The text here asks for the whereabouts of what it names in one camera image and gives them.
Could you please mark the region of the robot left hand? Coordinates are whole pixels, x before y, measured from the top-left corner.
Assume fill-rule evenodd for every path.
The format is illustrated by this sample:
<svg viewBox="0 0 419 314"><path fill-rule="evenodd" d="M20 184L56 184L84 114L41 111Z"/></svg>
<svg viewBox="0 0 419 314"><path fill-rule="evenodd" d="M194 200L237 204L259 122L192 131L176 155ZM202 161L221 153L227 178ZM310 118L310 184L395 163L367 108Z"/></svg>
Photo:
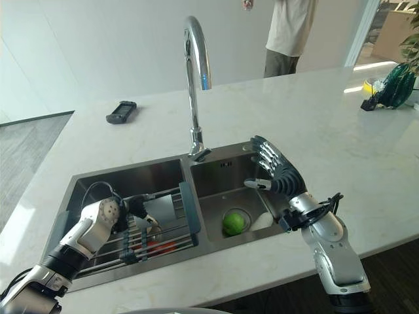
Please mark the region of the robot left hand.
<svg viewBox="0 0 419 314"><path fill-rule="evenodd" d="M150 232L161 231L160 223L145 209L145 202L155 199L154 194L137 194L123 199L127 212L145 221L147 224L145 228Z"/></svg>

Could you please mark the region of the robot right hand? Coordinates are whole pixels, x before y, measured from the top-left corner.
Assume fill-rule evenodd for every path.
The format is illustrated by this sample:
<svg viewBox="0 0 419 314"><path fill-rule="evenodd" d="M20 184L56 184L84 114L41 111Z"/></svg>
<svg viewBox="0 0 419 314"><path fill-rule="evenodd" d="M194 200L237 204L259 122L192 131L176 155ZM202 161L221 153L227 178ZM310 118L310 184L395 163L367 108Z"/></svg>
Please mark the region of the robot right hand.
<svg viewBox="0 0 419 314"><path fill-rule="evenodd" d="M307 192L299 171L276 146L260 135L252 137L250 143L257 154L251 161L265 170L270 179L248 178L244 180L246 187L283 194L289 200Z"/></svg>

